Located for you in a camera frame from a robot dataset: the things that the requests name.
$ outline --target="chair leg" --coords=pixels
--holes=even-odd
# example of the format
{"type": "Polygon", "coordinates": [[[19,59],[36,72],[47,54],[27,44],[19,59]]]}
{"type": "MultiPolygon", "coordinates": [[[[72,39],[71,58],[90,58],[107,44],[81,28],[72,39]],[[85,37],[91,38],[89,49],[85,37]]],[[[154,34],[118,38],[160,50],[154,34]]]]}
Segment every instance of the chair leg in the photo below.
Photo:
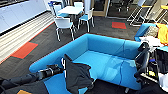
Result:
{"type": "Polygon", "coordinates": [[[94,27],[94,23],[93,23],[93,17],[92,17],[92,26],[94,27]]]}
{"type": "Polygon", "coordinates": [[[81,20],[80,24],[84,24],[84,21],[81,20]]]}
{"type": "Polygon", "coordinates": [[[136,20],[137,22],[139,21],[140,17],[138,17],[138,19],[136,20]]]}
{"type": "Polygon", "coordinates": [[[121,12],[121,7],[118,8],[118,12],[121,12]]]}
{"type": "MultiPolygon", "coordinates": [[[[71,28],[70,28],[71,29],[71,28]]],[[[74,36],[73,36],[73,32],[72,32],[72,29],[71,29],[71,34],[72,34],[72,39],[74,40],[74,36]]]]}
{"type": "Polygon", "coordinates": [[[58,41],[61,41],[61,40],[60,40],[60,37],[59,37],[58,29],[59,29],[59,28],[56,29],[56,31],[57,31],[57,38],[58,38],[58,41]]]}
{"type": "Polygon", "coordinates": [[[156,22],[159,22],[159,20],[166,14],[166,12],[167,12],[167,11],[165,11],[165,12],[162,14],[162,16],[160,16],[159,19],[158,19],[156,22]]]}
{"type": "Polygon", "coordinates": [[[88,32],[89,32],[89,22],[88,21],[86,21],[87,22],[87,26],[88,26],[88,32]]]}
{"type": "Polygon", "coordinates": [[[129,7],[127,7],[127,12],[129,11],[129,7]]]}
{"type": "Polygon", "coordinates": [[[79,22],[78,22],[78,29],[79,29],[79,24],[80,24],[80,19],[79,19],[79,22]]]}
{"type": "Polygon", "coordinates": [[[132,21],[130,20],[131,17],[133,17],[134,12],[137,10],[138,6],[134,9],[134,11],[131,13],[131,15],[128,17],[127,21],[132,21]]]}
{"type": "Polygon", "coordinates": [[[128,93],[128,91],[129,91],[129,88],[127,87],[127,88],[125,89],[125,93],[127,94],[127,93],[128,93]]]}
{"type": "Polygon", "coordinates": [[[74,25],[72,25],[72,26],[73,26],[74,32],[76,33],[76,31],[75,31],[75,26],[74,26],[74,25]]]}
{"type": "Polygon", "coordinates": [[[130,25],[133,26],[133,22],[135,21],[136,17],[139,15],[139,13],[141,12],[142,8],[138,11],[138,13],[135,15],[134,19],[131,21],[130,25]]]}
{"type": "Polygon", "coordinates": [[[165,22],[166,22],[166,24],[168,24],[168,21],[167,21],[167,20],[163,19],[163,21],[165,21],[165,22]]]}
{"type": "Polygon", "coordinates": [[[64,33],[64,32],[62,32],[62,29],[61,29],[61,33],[64,33]]]}

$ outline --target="wall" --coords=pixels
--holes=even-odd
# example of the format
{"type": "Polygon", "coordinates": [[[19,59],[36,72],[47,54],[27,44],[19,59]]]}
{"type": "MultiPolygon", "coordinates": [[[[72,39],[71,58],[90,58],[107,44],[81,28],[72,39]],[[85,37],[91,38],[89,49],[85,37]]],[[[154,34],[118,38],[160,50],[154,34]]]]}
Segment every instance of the wall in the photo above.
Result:
{"type": "Polygon", "coordinates": [[[0,33],[46,11],[43,0],[29,0],[0,8],[0,33]]]}

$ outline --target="cushion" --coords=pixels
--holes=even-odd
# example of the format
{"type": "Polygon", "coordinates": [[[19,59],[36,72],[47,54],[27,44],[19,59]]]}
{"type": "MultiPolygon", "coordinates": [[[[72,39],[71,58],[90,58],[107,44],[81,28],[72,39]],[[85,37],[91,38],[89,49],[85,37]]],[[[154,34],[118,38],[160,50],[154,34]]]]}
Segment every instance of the cushion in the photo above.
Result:
{"type": "Polygon", "coordinates": [[[66,89],[65,73],[52,76],[44,84],[49,94],[71,94],[66,89]]]}
{"type": "Polygon", "coordinates": [[[154,27],[154,26],[149,26],[149,28],[147,29],[146,33],[144,34],[145,37],[147,36],[153,36],[153,37],[157,37],[157,33],[158,33],[158,28],[154,27]]]}
{"type": "Polygon", "coordinates": [[[137,72],[134,60],[95,51],[86,51],[73,62],[91,66],[89,71],[94,80],[100,79],[119,85],[122,79],[121,86],[134,90],[140,89],[140,84],[136,82],[136,78],[134,77],[134,73],[137,72]]]}

